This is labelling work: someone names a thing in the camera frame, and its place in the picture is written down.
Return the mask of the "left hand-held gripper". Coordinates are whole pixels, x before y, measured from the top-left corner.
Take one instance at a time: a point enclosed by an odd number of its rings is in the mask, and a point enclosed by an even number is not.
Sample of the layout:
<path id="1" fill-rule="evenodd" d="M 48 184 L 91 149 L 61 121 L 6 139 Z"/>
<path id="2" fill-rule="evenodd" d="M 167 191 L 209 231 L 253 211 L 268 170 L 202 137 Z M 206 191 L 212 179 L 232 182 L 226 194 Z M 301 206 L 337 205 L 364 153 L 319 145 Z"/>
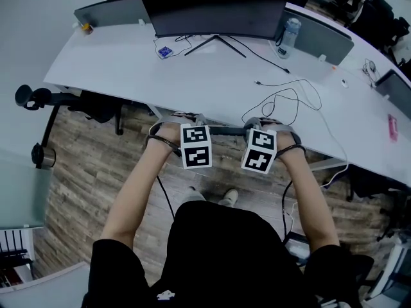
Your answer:
<path id="1" fill-rule="evenodd" d="M 157 135 L 163 123 L 180 124 L 180 146 Z M 184 169 L 212 166 L 211 136 L 203 114 L 174 113 L 162 117 L 150 128 L 148 138 L 167 144 L 182 159 Z"/>

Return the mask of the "black keyboard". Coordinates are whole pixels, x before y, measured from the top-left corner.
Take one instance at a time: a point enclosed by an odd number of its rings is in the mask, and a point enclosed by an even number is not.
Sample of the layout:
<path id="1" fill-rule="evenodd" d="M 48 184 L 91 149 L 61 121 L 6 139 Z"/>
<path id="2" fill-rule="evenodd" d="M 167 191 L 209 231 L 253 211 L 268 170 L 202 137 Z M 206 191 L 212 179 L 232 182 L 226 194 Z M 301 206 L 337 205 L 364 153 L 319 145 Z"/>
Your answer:
<path id="1" fill-rule="evenodd" d="M 209 128 L 209 133 L 211 135 L 245 137 L 248 132 L 248 129 L 246 128 L 238 128 L 238 127 L 230 127 L 230 126 L 209 125 L 208 128 Z"/>

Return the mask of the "person's right forearm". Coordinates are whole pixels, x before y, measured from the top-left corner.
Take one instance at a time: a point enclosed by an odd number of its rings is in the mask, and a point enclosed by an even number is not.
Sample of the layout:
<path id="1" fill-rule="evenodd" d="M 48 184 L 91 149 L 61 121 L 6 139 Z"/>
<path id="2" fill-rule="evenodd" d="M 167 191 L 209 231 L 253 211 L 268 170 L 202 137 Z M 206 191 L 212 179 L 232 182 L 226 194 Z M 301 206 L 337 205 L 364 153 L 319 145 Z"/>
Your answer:
<path id="1" fill-rule="evenodd" d="M 302 230 L 314 252 L 327 245 L 340 244 L 337 230 L 326 199 L 300 148 L 293 148 L 282 154 L 291 176 L 297 199 Z"/>

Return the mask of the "person's left forearm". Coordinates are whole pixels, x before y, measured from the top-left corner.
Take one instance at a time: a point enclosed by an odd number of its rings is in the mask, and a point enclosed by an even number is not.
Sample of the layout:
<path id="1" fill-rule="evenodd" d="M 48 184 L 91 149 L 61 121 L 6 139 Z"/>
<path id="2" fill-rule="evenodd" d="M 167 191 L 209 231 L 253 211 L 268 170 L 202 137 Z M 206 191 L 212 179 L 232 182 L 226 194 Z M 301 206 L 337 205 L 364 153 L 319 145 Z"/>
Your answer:
<path id="1" fill-rule="evenodd" d="M 101 239 L 111 239 L 132 248 L 153 183 L 171 154 L 165 142 L 151 138 L 110 209 Z"/>

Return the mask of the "person's left hand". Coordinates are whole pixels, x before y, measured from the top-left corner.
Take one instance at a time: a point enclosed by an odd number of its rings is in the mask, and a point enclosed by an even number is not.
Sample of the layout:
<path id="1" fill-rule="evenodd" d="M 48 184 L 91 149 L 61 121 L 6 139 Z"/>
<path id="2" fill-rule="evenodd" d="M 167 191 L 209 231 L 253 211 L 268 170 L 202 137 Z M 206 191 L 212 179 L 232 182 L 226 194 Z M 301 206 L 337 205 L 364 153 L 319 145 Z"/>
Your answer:
<path id="1" fill-rule="evenodd" d="M 163 123 L 159 128 L 157 135 L 180 146 L 180 124 Z"/>

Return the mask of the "person's right hand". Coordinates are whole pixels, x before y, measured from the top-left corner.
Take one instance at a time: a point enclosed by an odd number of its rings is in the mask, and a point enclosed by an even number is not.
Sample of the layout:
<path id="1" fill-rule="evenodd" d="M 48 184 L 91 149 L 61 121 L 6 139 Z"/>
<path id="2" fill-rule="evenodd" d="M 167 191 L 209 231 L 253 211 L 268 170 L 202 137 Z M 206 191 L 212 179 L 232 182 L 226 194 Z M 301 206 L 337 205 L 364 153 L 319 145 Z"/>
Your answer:
<path id="1" fill-rule="evenodd" d="M 277 132 L 277 151 L 283 151 L 295 144 L 296 142 L 290 132 Z"/>

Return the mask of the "person's left shoe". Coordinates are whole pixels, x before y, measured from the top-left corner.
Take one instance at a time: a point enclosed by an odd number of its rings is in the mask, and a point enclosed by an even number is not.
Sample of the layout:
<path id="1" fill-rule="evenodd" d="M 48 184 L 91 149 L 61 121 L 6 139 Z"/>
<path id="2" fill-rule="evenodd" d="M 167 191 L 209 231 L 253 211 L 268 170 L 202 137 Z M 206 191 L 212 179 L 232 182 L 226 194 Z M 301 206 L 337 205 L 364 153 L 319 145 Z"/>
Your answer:
<path id="1" fill-rule="evenodd" d="M 205 201 L 205 200 L 206 199 L 204 198 L 201 192 L 196 190 L 193 186 L 189 186 L 182 202 L 186 203 L 189 201 Z"/>

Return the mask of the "person's shoe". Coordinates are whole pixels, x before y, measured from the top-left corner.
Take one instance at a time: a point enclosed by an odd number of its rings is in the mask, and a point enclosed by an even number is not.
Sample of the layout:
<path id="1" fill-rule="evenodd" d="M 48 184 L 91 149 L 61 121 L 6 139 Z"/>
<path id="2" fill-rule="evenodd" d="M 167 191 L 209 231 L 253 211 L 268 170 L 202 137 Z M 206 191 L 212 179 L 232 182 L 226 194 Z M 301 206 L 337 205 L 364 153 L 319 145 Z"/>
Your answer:
<path id="1" fill-rule="evenodd" d="M 224 207 L 234 207 L 238 200 L 238 191 L 236 189 L 229 189 L 224 197 L 218 202 L 219 205 Z"/>
<path id="2" fill-rule="evenodd" d="M 206 199 L 204 198 L 201 192 L 196 190 L 193 186 L 189 186 L 182 202 L 186 203 L 189 201 L 205 201 L 205 200 Z"/>

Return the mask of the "black monitor stand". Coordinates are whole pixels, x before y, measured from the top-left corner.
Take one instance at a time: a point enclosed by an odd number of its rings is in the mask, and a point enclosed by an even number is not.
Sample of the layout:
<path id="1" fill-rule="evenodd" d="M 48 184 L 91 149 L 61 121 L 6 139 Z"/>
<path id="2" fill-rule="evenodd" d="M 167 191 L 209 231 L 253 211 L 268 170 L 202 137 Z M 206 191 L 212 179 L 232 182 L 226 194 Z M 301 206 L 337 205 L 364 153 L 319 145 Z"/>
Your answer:
<path id="1" fill-rule="evenodd" d="M 191 54 L 192 52 L 196 51 L 197 49 L 200 49 L 201 47 L 203 47 L 204 45 L 212 42 L 213 40 L 217 40 L 223 44 L 225 44 L 227 47 L 231 48 L 233 51 L 237 52 L 239 55 L 241 55 L 242 57 L 246 58 L 246 56 L 240 52 L 238 49 L 236 49 L 234 46 L 232 46 L 230 43 L 228 43 L 226 40 L 224 40 L 223 38 L 221 38 L 220 35 L 212 35 L 211 37 L 209 37 L 207 40 L 203 41 L 201 44 L 197 45 L 196 47 L 192 48 L 191 50 L 189 50 L 187 53 L 184 54 L 184 56 L 187 56 L 189 54 Z"/>

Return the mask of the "clear water bottle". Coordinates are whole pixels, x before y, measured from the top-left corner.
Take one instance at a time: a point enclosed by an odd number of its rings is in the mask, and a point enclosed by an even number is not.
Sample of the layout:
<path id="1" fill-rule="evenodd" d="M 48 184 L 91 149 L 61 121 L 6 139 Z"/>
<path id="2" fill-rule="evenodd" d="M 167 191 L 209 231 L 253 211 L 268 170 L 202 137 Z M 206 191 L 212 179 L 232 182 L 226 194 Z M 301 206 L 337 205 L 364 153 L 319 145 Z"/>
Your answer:
<path id="1" fill-rule="evenodd" d="M 301 28 L 300 20 L 289 18 L 284 26 L 280 37 L 275 43 L 276 53 L 279 58 L 287 59 L 294 49 L 295 41 Z"/>

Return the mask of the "grey desk divider panel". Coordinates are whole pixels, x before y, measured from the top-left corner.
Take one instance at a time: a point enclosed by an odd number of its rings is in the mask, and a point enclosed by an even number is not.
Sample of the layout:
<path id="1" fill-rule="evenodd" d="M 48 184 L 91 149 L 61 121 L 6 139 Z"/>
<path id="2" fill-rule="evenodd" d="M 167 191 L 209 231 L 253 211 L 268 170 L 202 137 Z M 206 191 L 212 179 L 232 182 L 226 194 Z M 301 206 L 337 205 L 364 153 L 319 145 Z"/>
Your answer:
<path id="1" fill-rule="evenodd" d="M 301 23 L 295 48 L 311 56 L 319 58 L 325 55 L 326 62 L 339 65 L 354 47 L 349 35 L 313 17 L 286 9 L 282 22 L 285 23 L 290 18 L 296 18 Z"/>
<path id="2" fill-rule="evenodd" d="M 107 0 L 79 8 L 74 16 L 81 25 L 93 28 L 151 23 L 142 0 Z"/>
<path id="3" fill-rule="evenodd" d="M 411 120 L 411 87 L 394 71 L 389 70 L 375 83 L 376 91 Z"/>

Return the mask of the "black office chair with headrest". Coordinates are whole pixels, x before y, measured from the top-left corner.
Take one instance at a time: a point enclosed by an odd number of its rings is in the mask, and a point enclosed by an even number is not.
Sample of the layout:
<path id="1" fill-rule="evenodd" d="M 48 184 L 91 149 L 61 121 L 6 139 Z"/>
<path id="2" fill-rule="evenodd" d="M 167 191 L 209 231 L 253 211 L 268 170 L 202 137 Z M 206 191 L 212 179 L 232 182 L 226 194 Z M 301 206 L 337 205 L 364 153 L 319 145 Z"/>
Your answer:
<path id="1" fill-rule="evenodd" d="M 128 101 L 121 98 L 83 90 L 80 96 L 71 93 L 52 93 L 49 89 L 32 90 L 29 85 L 21 85 L 15 93 L 15 102 L 26 110 L 38 110 L 45 106 L 67 106 L 70 111 L 83 112 L 88 119 L 101 124 L 115 118 L 115 133 L 123 135 L 120 128 L 121 108 Z"/>

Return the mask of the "black curved monitor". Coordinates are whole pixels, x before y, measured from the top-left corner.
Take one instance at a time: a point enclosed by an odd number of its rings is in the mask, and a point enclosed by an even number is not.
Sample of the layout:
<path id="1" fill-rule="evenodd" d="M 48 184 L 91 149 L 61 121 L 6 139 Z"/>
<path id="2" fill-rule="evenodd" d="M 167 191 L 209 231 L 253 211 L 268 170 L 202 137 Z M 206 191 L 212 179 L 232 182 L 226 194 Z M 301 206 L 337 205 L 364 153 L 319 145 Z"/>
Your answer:
<path id="1" fill-rule="evenodd" d="M 142 0 L 158 37 L 272 39 L 287 0 Z"/>

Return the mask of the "person's black shirt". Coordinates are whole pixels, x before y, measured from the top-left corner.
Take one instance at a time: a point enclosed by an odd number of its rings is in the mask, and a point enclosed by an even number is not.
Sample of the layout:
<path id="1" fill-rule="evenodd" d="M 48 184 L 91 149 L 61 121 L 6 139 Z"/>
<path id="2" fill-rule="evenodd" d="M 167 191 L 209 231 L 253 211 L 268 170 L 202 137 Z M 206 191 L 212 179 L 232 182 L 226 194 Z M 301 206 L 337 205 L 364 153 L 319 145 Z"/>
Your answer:
<path id="1" fill-rule="evenodd" d="M 257 214 L 206 201 L 176 212 L 160 279 L 149 286 L 125 244 L 93 244 L 82 308 L 362 308 L 353 256 L 327 245 L 300 270 Z"/>

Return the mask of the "dark shelf unit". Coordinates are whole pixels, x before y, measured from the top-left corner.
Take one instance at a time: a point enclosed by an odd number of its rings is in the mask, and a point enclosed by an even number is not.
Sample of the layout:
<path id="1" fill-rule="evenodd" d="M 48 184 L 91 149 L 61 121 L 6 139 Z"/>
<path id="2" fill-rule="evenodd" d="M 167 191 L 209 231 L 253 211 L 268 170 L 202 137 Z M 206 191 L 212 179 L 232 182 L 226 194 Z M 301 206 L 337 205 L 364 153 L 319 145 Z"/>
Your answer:
<path id="1" fill-rule="evenodd" d="M 32 229 L 0 230 L 0 288 L 33 280 Z"/>

